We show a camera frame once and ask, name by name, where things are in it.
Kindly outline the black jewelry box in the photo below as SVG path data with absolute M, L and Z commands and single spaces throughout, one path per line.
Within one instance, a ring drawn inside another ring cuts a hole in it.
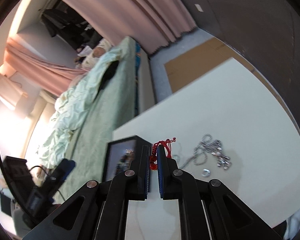
M 149 192 L 150 164 L 152 145 L 138 137 L 115 140 L 107 145 L 102 173 L 102 187 L 110 191 L 110 186 L 118 174 L 132 170 L 133 185 L 129 188 L 132 200 L 145 200 Z

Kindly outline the silver charm pendants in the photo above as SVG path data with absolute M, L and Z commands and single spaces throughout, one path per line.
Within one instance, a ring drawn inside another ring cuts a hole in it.
M 231 167 L 232 162 L 230 161 L 230 157 L 222 153 L 221 146 L 214 147 L 211 154 L 217 159 L 217 167 L 224 170 L 228 170 Z

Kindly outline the green bed sheet mattress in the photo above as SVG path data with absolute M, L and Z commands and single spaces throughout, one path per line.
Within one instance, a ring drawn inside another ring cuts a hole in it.
M 74 131 L 65 152 L 65 158 L 73 160 L 76 166 L 55 194 L 56 203 L 62 204 L 87 181 L 102 180 L 113 131 L 136 117 L 139 111 L 137 76 L 141 60 L 137 53 L 140 50 L 131 37 L 125 37 L 111 49 L 117 58 L 110 61 L 83 124 Z

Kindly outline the light green duvet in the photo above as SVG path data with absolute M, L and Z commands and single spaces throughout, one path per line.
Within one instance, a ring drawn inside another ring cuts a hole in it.
M 102 77 L 110 65 L 122 59 L 122 50 L 112 48 L 100 57 L 78 83 L 70 87 L 56 100 L 55 113 L 51 116 L 44 141 L 40 143 L 36 154 L 47 168 L 58 165 L 64 158 L 74 131 L 79 129 L 95 100 Z

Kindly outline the flattened brown cardboard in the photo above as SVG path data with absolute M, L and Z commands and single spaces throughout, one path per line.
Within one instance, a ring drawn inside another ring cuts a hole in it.
M 213 37 L 196 46 L 191 45 L 189 42 L 179 41 L 170 46 L 170 49 L 173 56 L 164 66 L 173 93 L 213 70 L 226 60 L 233 58 L 270 91 L 288 114 L 293 124 L 297 125 L 291 111 L 270 82 L 249 61 L 219 39 Z

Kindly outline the pink curtain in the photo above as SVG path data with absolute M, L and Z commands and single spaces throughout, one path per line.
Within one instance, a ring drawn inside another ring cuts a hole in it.
M 129 36 L 149 54 L 197 25 L 181 0 L 62 0 L 111 44 Z
M 60 96 L 85 69 L 71 69 L 46 61 L 12 38 L 7 39 L 4 64 L 36 83 L 48 92 Z

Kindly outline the white fluffy cloth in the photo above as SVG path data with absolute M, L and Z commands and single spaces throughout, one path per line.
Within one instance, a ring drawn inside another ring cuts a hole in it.
M 287 228 L 283 239 L 292 239 L 300 230 L 300 209 L 291 215 L 286 222 Z

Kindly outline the patterned pillow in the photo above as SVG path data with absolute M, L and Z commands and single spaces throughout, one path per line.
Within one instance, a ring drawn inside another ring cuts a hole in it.
M 100 57 L 112 48 L 111 43 L 103 38 L 94 48 L 89 45 L 83 47 L 75 58 L 76 69 L 91 69 Z

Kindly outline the hanging dark clothes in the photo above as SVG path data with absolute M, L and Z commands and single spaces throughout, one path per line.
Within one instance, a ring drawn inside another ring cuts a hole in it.
M 74 50 L 89 46 L 94 48 L 102 36 L 76 10 L 62 0 L 47 7 L 41 21 L 51 37 L 60 37 Z

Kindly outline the white wall socket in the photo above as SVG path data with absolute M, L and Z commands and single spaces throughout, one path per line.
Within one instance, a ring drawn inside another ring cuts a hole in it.
M 195 4 L 195 7 L 199 12 L 204 12 L 202 7 L 199 4 Z

